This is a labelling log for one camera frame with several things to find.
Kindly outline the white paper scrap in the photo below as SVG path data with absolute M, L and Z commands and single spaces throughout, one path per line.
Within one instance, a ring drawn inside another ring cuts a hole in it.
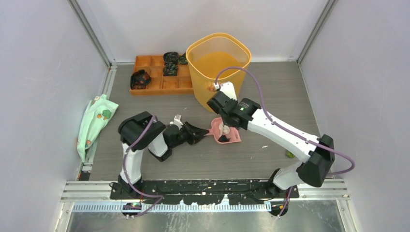
M 223 125 L 223 124 L 219 125 L 219 130 L 220 130 L 220 136 L 230 133 L 230 128 L 226 125 Z

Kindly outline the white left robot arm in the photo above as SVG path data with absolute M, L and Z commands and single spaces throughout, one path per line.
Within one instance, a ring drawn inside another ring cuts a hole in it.
M 124 120 L 118 133 L 123 147 L 122 170 L 118 183 L 124 196 L 130 200 L 141 193 L 141 165 L 144 151 L 158 161 L 167 160 L 173 149 L 184 143 L 194 145 L 201 141 L 209 130 L 182 122 L 181 115 L 174 116 L 173 121 L 164 124 L 147 111 Z

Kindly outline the green paper scrap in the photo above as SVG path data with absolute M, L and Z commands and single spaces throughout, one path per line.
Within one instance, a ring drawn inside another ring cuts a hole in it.
M 289 151 L 286 151 L 285 156 L 287 156 L 290 159 L 293 159 L 295 157 L 295 155 Z

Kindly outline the yellow mesh waste basket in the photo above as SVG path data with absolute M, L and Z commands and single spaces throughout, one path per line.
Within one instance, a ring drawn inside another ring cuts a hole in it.
M 206 104 L 215 94 L 215 79 L 218 83 L 232 82 L 239 95 L 245 72 L 228 67 L 247 69 L 251 62 L 250 50 L 238 39 L 227 33 L 213 33 L 191 44 L 186 50 L 194 96 L 207 111 Z

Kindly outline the pink plastic dustpan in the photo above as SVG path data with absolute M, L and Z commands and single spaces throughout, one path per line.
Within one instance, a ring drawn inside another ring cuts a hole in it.
M 212 136 L 219 145 L 241 142 L 239 131 L 236 128 L 225 125 L 221 117 L 211 121 L 211 128 L 206 136 Z

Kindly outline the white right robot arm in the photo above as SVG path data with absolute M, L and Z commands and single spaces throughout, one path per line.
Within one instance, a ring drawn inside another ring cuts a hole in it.
M 221 116 L 224 124 L 262 135 L 298 158 L 297 163 L 276 169 L 269 178 L 268 191 L 273 198 L 281 198 L 288 188 L 302 183 L 322 186 L 335 161 L 330 136 L 306 134 L 265 113 L 258 103 L 247 98 L 234 100 L 222 91 L 216 92 L 207 105 Z

